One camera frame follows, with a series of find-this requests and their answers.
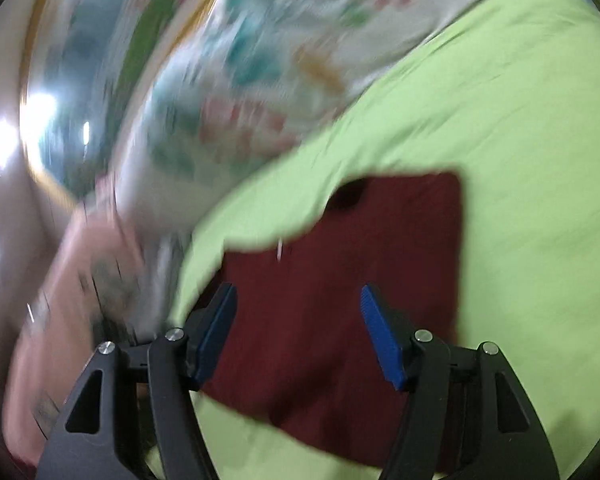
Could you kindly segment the dark red knit sweater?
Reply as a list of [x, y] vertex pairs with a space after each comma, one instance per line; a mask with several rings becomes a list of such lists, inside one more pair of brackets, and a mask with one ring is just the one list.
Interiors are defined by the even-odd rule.
[[391, 307], [443, 339], [455, 335], [462, 191], [455, 174], [343, 185], [306, 234], [260, 252], [227, 252], [215, 283], [237, 313], [204, 393], [324, 452], [387, 460], [406, 403], [382, 376], [360, 311], [376, 285]]

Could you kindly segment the white floral quilt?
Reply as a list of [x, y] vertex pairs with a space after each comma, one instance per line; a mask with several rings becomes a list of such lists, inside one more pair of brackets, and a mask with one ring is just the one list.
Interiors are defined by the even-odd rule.
[[144, 232], [194, 226], [481, 0], [211, 0], [137, 105], [114, 173]]

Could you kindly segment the gold framed landscape painting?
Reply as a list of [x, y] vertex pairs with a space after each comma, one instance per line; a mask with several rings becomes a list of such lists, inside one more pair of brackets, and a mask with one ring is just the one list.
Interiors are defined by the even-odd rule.
[[112, 183], [127, 216], [182, 221], [220, 183], [196, 138], [225, 98], [218, 0], [38, 0], [20, 127], [34, 183], [64, 209]]

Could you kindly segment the light green bed sheet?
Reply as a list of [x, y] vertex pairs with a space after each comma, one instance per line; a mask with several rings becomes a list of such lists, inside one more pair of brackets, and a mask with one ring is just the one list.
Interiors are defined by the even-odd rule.
[[502, 347], [568, 478], [600, 440], [600, 12], [584, 0], [478, 3], [236, 188], [194, 235], [172, 321], [223, 248], [289, 240], [352, 178], [442, 170], [464, 188], [460, 339]]

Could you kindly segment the pink pillow with plaid hearts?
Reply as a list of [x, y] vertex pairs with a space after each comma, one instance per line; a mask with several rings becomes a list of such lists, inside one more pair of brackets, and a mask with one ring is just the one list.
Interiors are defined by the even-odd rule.
[[184, 255], [180, 234], [141, 240], [105, 180], [76, 206], [10, 362], [3, 434], [33, 469], [76, 378], [103, 341], [143, 344], [161, 333]]

